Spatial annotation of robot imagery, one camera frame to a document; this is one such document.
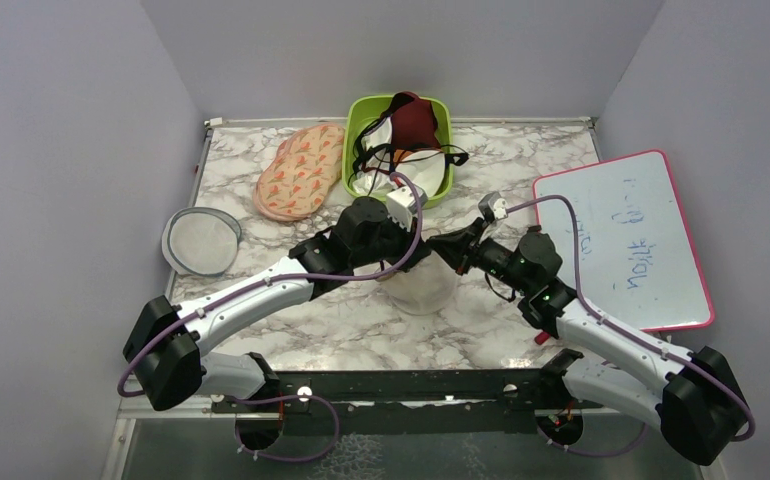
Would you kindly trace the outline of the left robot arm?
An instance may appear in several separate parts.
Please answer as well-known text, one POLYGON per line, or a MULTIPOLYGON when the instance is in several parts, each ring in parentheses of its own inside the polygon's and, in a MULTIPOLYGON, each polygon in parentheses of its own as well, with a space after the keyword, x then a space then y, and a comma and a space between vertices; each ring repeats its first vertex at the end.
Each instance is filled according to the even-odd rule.
POLYGON ((264 271, 224 290, 180 305, 161 295, 148 301, 125 343, 127 376, 156 411, 190 397, 231 395, 259 411, 274 401, 276 377, 258 354, 220 355, 233 334, 286 308, 350 283, 379 278, 356 269, 383 263, 408 271, 429 255, 421 239, 425 193, 402 187, 385 201, 359 197, 337 222, 298 243, 264 271))

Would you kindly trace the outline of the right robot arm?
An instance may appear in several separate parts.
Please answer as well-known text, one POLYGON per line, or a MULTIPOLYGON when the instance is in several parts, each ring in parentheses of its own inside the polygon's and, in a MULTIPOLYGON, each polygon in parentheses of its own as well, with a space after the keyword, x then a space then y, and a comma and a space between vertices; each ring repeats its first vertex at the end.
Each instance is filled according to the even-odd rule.
POLYGON ((614 409, 659 431, 678 454, 704 466, 755 433, 752 411, 719 351, 670 344, 595 307, 559 279, 562 259, 539 228, 530 228, 514 249, 484 233, 476 220, 428 244, 457 274, 478 269, 510 287, 532 327, 573 344, 538 380, 546 404, 579 400, 614 409))

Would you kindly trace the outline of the maroon bra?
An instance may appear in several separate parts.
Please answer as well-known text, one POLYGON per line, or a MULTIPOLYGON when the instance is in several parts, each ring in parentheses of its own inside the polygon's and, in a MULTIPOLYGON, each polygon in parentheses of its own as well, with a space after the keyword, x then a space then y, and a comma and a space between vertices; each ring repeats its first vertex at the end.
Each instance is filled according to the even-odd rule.
POLYGON ((440 148, 436 137, 438 129, 432 103, 413 92, 395 94, 389 106, 380 114, 381 119, 388 119, 392 133, 390 144, 402 150, 410 147, 440 148))

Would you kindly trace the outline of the grey rimmed round laundry bag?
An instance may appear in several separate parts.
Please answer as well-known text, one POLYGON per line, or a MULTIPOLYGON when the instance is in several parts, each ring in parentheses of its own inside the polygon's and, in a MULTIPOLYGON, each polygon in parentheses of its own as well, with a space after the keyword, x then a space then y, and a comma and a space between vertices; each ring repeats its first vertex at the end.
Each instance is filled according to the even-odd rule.
POLYGON ((189 207, 170 217, 161 235, 161 252, 180 275, 219 277, 234 263, 243 232, 225 211, 189 207))

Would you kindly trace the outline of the red marker cap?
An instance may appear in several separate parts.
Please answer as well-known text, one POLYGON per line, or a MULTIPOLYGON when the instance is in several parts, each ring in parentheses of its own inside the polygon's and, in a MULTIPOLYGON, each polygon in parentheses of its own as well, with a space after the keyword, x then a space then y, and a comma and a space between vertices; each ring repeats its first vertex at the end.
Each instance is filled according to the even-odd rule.
POLYGON ((546 342, 548 342, 550 339, 552 339, 552 336, 549 333, 542 331, 538 335, 535 336, 534 342, 537 345, 543 345, 546 342))

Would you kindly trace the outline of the green plastic basin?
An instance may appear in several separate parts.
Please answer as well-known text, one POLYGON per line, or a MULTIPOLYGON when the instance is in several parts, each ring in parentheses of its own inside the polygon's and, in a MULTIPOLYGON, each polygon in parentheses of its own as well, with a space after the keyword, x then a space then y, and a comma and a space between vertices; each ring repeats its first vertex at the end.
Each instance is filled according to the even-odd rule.
MULTIPOLYGON (((354 179, 352 165, 357 157, 354 149, 355 139, 365 127, 378 119, 380 114, 390 105, 392 98, 393 94, 361 97, 354 101, 349 108, 346 116, 343 163, 339 184, 343 187, 344 191, 353 198, 361 196, 361 193, 357 192, 352 187, 352 181, 354 179)), ((421 99, 428 100, 432 106, 433 114, 438 123, 435 132, 436 139, 442 145, 452 144, 453 130, 448 107, 435 98, 421 96, 421 99)), ((444 198, 453 188, 456 168, 457 166, 455 164, 449 164, 446 167, 442 183, 434 195, 428 196, 428 201, 424 205, 425 209, 434 208, 443 202, 444 198)))

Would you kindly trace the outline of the pink framed whiteboard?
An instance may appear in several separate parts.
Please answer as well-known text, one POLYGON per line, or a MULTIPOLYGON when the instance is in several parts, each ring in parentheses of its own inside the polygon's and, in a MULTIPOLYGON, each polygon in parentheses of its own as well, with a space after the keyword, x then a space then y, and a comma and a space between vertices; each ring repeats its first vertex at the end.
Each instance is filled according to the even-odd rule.
POLYGON ((702 328, 715 309, 666 154, 649 150, 538 178, 536 220, 560 278, 645 331, 702 328))

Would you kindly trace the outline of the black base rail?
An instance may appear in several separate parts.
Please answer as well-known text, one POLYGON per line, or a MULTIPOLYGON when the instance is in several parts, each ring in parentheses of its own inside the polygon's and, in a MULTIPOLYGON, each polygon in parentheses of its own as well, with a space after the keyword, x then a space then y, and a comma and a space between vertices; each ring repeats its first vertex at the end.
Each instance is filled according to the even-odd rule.
POLYGON ((536 418, 588 403, 555 392, 554 365, 472 370, 278 371, 259 406, 230 397, 213 414, 245 433, 284 436, 535 433, 536 418))

